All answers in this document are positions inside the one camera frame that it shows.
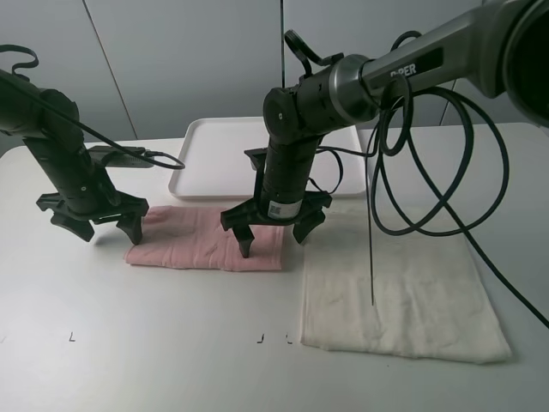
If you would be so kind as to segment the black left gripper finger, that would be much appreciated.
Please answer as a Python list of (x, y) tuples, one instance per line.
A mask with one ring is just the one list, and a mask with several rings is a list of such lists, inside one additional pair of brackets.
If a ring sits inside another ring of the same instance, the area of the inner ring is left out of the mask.
[(116, 223), (116, 227), (127, 235), (133, 245), (139, 245), (142, 241), (142, 217), (143, 213), (123, 212)]
[(54, 213), (51, 224), (71, 232), (86, 242), (89, 242), (94, 236), (94, 229), (89, 221), (80, 221), (67, 215)]

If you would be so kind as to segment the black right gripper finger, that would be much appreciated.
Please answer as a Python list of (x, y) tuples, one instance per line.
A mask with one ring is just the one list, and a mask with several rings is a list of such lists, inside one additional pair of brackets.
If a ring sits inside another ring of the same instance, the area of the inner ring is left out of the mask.
[(254, 234), (249, 225), (236, 226), (232, 232), (238, 242), (238, 248), (243, 258), (250, 256), (250, 247), (254, 241)]
[(325, 214), (321, 209), (314, 210), (306, 217), (293, 225), (293, 237), (299, 243), (302, 244), (307, 238), (309, 233), (325, 221)]

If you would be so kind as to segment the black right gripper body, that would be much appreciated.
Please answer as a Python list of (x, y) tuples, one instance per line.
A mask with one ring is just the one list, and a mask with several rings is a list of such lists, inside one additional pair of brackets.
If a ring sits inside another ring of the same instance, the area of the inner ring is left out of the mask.
[(314, 210), (327, 208), (331, 196), (308, 192), (312, 163), (323, 136), (310, 136), (292, 143), (248, 149), (244, 154), (256, 170), (253, 198), (221, 213), (223, 227), (243, 225), (290, 226)]

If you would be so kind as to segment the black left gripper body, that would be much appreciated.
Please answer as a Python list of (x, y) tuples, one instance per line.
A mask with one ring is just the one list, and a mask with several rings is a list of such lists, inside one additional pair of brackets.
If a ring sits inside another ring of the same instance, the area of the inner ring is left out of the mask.
[(60, 211), (78, 220), (144, 216), (148, 211), (145, 199), (117, 191), (106, 169), (81, 144), (68, 149), (58, 142), (37, 141), (35, 160), (57, 190), (39, 197), (43, 211)]

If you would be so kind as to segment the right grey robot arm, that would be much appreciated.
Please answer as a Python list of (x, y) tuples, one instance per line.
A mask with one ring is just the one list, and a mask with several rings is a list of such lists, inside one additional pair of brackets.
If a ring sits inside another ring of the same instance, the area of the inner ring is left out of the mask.
[[(285, 40), (307, 71), (297, 85), (273, 88), (265, 97), (268, 146), (248, 153), (256, 169), (253, 198), (220, 217), (244, 257), (254, 226), (290, 226), (302, 242), (323, 223), (331, 197), (306, 188), (322, 139), (375, 118), (399, 97), (465, 78), (488, 98), (507, 94), (533, 123), (548, 123), (545, 1), (487, 3), (377, 59), (320, 58), (294, 31)], [(319, 71), (310, 71), (312, 65)]]

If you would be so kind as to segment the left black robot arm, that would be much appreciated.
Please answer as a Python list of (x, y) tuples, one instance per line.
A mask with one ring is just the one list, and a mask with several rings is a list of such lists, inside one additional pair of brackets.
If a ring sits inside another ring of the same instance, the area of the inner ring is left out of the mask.
[(39, 209), (52, 212), (52, 225), (85, 241), (94, 236), (94, 224), (114, 221), (137, 245), (148, 202), (115, 188), (85, 147), (78, 120), (76, 103), (63, 93), (1, 72), (1, 132), (22, 138), (56, 189), (39, 197)]

